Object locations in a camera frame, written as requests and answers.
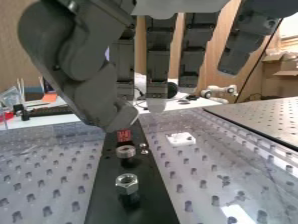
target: wooden wall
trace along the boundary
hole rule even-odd
[[[24,78],[26,86],[39,85],[39,71],[18,39],[18,22],[34,0],[2,0],[0,4],[0,92]]]

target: metal nut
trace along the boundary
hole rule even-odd
[[[136,156],[136,147],[132,145],[120,146],[116,149],[116,154],[120,159],[130,159]]]
[[[116,179],[116,189],[119,194],[131,195],[139,191],[139,179],[135,174],[127,173]]]

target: table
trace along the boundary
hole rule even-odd
[[[207,106],[215,106],[220,105],[219,102],[215,102],[212,100],[200,98],[197,101],[191,101],[191,104],[180,104],[177,102],[179,99],[184,98],[188,94],[179,93],[176,98],[169,100],[167,104],[167,109],[166,111],[172,111],[172,110],[181,110],[181,109],[189,109],[189,108],[196,108],[196,107],[207,107]],[[135,101],[134,105],[140,104],[142,107],[147,107],[147,102],[144,101]],[[66,105],[64,100],[59,97],[58,101],[47,107],[56,107]],[[148,110],[144,110],[140,107],[136,107],[140,114],[150,113]],[[9,129],[18,129],[18,128],[27,128],[27,127],[36,127],[36,126],[43,126],[43,125],[51,125],[51,124],[62,124],[62,123],[71,123],[71,122],[78,122],[80,121],[79,117],[75,114],[70,115],[59,115],[59,116],[50,116],[50,117],[35,117],[30,121],[22,121],[20,117],[15,117],[13,120],[9,121]]]

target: bolt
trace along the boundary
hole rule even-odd
[[[118,177],[116,189],[124,206],[139,205],[139,178],[135,174],[127,173]]]

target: wooden panel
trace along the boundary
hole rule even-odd
[[[40,73],[27,56],[18,39],[18,23],[26,7],[34,0],[2,0],[0,4],[0,92],[26,80],[26,86],[39,85]]]
[[[135,71],[147,74],[147,20],[144,16],[138,18],[135,44]]]

